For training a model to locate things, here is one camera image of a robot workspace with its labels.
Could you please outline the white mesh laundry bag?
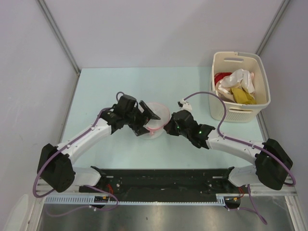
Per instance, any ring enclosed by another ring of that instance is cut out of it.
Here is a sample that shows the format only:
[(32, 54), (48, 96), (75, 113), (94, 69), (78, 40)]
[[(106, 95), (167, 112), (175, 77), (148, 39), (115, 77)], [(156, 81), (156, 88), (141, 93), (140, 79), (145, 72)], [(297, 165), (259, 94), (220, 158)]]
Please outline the white mesh laundry bag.
[(141, 135), (143, 139), (155, 139), (162, 135), (164, 129), (163, 127), (170, 120), (169, 109), (161, 103), (152, 102), (146, 103), (146, 105), (157, 115), (160, 119), (150, 119), (150, 121), (144, 126), (149, 133)]

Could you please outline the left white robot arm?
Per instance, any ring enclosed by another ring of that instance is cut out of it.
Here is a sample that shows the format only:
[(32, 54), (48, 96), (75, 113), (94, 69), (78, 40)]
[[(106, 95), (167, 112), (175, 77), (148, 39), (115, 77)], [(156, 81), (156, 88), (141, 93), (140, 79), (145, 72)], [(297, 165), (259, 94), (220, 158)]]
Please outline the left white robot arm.
[(137, 102), (134, 97), (124, 94), (112, 107), (102, 109), (95, 121), (80, 134), (56, 146), (45, 145), (41, 150), (37, 177), (58, 193), (71, 185), (89, 185), (95, 192), (102, 192), (106, 180), (99, 169), (73, 168), (73, 164), (96, 142), (125, 125), (136, 136), (149, 133), (145, 126), (151, 120), (160, 120), (160, 117), (144, 101)]

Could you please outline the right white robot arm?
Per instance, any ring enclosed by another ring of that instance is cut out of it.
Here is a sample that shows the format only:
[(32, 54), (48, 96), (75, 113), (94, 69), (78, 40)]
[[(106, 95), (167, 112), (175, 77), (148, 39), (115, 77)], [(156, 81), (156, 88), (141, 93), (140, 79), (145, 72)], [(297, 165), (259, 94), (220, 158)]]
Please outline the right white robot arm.
[(246, 167), (228, 169), (222, 181), (222, 188), (227, 193), (235, 192), (240, 186), (257, 183), (279, 191), (293, 165), (276, 140), (236, 142), (235, 139), (227, 139), (215, 127), (197, 123), (187, 110), (173, 113), (164, 130), (169, 135), (185, 137), (197, 148), (226, 152), (249, 162)]

